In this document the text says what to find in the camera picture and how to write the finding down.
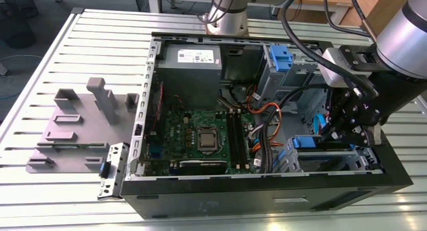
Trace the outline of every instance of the white label sticker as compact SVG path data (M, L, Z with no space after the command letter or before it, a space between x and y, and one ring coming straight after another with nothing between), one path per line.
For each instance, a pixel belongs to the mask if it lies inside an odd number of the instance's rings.
M253 159L253 166L260 167L261 166L261 160L255 158Z
M177 62L213 64L213 50L180 49L177 51Z
M261 96L259 96L259 94L257 94L256 92L252 94L252 97L253 97L253 99L256 99L256 100L260 100L260 98L261 98Z

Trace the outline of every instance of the motherboard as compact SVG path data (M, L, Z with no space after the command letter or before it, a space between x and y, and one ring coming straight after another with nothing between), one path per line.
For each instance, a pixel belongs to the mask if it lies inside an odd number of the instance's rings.
M149 138L147 176L253 174L248 133L252 115L169 110L163 137Z

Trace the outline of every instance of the blue connector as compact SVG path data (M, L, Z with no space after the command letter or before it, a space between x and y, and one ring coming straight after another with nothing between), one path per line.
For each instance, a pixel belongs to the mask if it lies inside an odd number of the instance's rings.
M275 64L275 70L280 73L288 72L293 64L293 56L288 51L288 47L285 45L271 45L269 53Z
M296 136L292 138L292 144L296 149L312 149L316 147L315 139L309 136Z
M287 151L283 149L283 151L280 152L279 156L275 158L273 162L272 162L272 168L276 167L276 165L279 164L281 158L284 157L284 155L287 154Z
M323 114L317 113L313 118L312 118L312 129L313 129L313 134L319 134L319 131L327 126L327 120Z

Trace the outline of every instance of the metal bracket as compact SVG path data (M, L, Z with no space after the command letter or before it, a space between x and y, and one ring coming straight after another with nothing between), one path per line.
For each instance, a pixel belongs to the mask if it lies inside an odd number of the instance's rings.
M367 128L373 136L373 144L381 145L381 125L377 123L375 126Z
M97 200L120 200L121 183L125 176L129 144L121 142L111 145L107 160L101 164L100 190Z

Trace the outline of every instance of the cpu socket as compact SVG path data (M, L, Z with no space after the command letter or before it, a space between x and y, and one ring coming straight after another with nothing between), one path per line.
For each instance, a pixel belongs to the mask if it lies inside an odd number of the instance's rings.
M215 127L197 128L197 150L211 155L219 150L219 134Z

